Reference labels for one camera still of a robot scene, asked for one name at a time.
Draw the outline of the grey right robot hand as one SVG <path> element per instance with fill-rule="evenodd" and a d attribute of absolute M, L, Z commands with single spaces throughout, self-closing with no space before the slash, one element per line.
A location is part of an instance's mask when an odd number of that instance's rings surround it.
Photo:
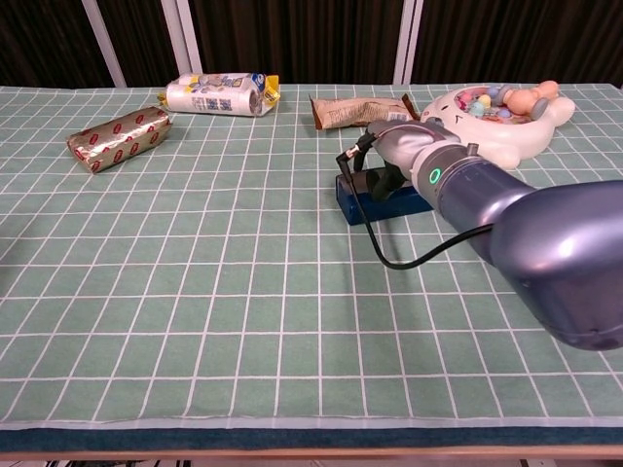
<path fill-rule="evenodd" d="M 430 152 L 461 144 L 457 135 L 442 126 L 416 121 L 375 121 L 366 132 L 376 137 L 373 147 L 385 164 L 381 172 L 366 176 L 374 201 L 389 199 L 407 183 L 418 191 L 418 173 Z"/>

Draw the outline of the blue glasses case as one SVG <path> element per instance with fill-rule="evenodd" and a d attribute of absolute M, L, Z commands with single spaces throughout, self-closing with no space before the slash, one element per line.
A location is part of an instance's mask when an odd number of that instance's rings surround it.
<path fill-rule="evenodd" d="M 374 201 L 366 185 L 366 176 L 372 172 L 377 172 L 382 176 L 385 170 L 383 168 L 365 169 L 353 174 L 355 188 L 370 222 L 432 210 L 432 206 L 420 196 L 410 182 L 405 182 L 403 186 L 390 195 L 387 200 Z M 351 226 L 362 225 L 364 223 L 363 218 L 343 174 L 339 174 L 335 178 L 335 193 L 337 203 L 348 224 Z"/>

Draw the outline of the brown snack wrapper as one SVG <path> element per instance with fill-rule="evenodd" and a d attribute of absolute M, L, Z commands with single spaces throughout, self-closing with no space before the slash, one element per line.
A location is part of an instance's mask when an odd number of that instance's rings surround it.
<path fill-rule="evenodd" d="M 367 126 L 374 121 L 418 121 L 420 115 L 410 97 L 399 99 L 354 97 L 337 99 L 310 98 L 316 129 Z"/>

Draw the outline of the peach plastic toy piece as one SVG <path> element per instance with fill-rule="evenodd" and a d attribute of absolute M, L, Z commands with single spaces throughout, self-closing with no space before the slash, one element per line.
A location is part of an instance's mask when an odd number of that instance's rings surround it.
<path fill-rule="evenodd" d="M 516 115 L 529 115 L 539 119 L 551 100 L 558 96 L 559 84 L 548 80 L 530 89 L 509 88 L 502 96 L 502 103 Z"/>

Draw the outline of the white bag rolls pack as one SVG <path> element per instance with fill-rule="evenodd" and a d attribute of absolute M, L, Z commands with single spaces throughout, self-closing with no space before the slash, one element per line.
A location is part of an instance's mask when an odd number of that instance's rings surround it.
<path fill-rule="evenodd" d="M 172 112 L 262 117 L 279 101 L 279 77 L 263 73 L 185 73 L 158 94 Z"/>

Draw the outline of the green checked tablecloth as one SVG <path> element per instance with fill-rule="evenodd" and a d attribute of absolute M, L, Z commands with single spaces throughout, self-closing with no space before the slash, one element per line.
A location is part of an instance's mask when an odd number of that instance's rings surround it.
<path fill-rule="evenodd" d="M 467 244 L 389 270 L 345 221 L 359 130 L 311 98 L 446 91 L 287 85 L 91 175 L 67 136 L 155 90 L 0 87 L 0 429 L 623 427 L 623 350 L 552 339 Z"/>

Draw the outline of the gold foil block red logos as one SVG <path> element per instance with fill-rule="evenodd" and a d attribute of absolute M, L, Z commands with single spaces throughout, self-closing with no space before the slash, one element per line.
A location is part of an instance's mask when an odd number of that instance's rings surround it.
<path fill-rule="evenodd" d="M 98 173 L 160 145 L 170 128 L 168 113 L 151 106 L 74 133 L 66 144 L 90 173 Z"/>

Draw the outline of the white metal frame post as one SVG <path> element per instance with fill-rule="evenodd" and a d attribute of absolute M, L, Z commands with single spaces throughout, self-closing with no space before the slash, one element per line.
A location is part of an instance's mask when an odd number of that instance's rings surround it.
<path fill-rule="evenodd" d="M 411 83 L 423 6 L 424 0 L 403 0 L 394 60 L 392 80 L 394 86 L 406 86 Z"/>
<path fill-rule="evenodd" d="M 179 74 L 201 73 L 202 62 L 189 0 L 161 0 Z"/>
<path fill-rule="evenodd" d="M 97 0 L 81 1 L 114 85 L 117 88 L 125 88 L 127 83 Z"/>

